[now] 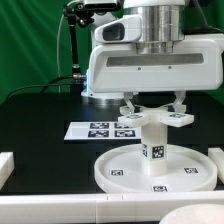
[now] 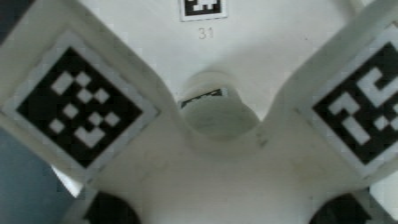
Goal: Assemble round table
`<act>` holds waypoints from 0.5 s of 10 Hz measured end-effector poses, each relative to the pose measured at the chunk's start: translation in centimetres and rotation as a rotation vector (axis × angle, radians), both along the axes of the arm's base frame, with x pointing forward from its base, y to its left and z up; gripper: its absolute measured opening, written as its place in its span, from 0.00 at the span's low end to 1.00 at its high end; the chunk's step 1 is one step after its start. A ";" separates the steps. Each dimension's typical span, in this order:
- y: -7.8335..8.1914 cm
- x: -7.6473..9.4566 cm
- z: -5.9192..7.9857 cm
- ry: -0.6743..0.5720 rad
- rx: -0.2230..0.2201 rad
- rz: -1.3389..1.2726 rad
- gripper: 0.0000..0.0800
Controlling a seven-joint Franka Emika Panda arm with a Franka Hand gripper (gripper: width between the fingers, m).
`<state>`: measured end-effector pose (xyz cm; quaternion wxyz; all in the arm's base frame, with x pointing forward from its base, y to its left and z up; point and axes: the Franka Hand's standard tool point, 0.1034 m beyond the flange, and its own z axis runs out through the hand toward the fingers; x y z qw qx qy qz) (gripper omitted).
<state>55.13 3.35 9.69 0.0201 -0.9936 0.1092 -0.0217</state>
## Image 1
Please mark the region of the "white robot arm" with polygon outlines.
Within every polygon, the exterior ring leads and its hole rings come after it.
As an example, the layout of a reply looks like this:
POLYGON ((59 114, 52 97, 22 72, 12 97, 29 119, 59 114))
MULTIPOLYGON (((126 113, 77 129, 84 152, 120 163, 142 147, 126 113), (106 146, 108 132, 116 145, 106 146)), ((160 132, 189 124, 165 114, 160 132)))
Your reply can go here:
POLYGON ((223 81, 224 34, 183 33, 189 0, 125 0, 124 15, 98 16, 86 93, 105 101, 129 101, 140 92, 173 91, 182 112, 189 90, 211 90, 223 81))

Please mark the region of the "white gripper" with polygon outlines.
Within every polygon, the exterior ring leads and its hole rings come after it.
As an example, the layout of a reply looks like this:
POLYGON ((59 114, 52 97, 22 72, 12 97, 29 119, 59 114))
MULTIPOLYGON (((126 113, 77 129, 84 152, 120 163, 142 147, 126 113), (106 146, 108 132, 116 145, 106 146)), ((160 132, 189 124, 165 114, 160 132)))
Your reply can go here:
POLYGON ((131 92, 176 91, 172 107, 185 113, 188 90, 210 90, 223 82, 223 34, 187 35, 169 53, 137 51, 143 34, 142 18, 129 15, 95 29, 98 45, 92 50, 88 85, 98 93, 125 92, 131 113, 131 92))

